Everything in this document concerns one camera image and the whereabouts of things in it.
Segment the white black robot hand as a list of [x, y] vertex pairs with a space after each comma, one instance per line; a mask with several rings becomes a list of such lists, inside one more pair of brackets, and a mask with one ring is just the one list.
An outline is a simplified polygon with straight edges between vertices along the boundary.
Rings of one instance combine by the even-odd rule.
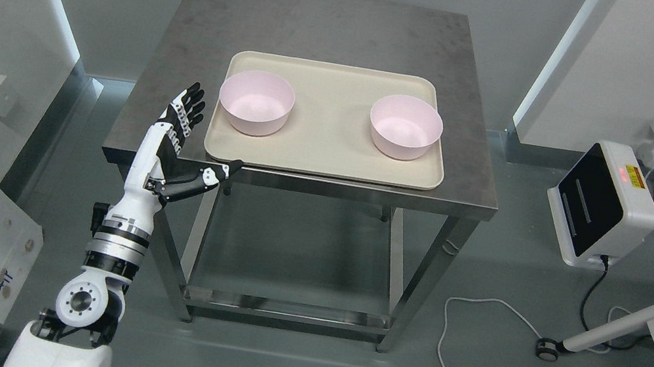
[[193, 127], [202, 121], [206, 103], [200, 83], [192, 83], [168, 103], [148, 128], [125, 178], [123, 196], [107, 211], [103, 229], [127, 232], [128, 238], [148, 239], [156, 212], [167, 203], [216, 189], [241, 169], [243, 161], [199, 169], [191, 178], [173, 179], [171, 172]]

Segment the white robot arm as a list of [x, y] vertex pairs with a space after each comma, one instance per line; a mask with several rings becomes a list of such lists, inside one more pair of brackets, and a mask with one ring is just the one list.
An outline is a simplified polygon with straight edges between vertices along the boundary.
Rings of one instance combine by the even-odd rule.
[[95, 203], [90, 228], [82, 271], [60, 289], [54, 309], [43, 309], [24, 327], [4, 367], [111, 367], [111, 341], [153, 221]]

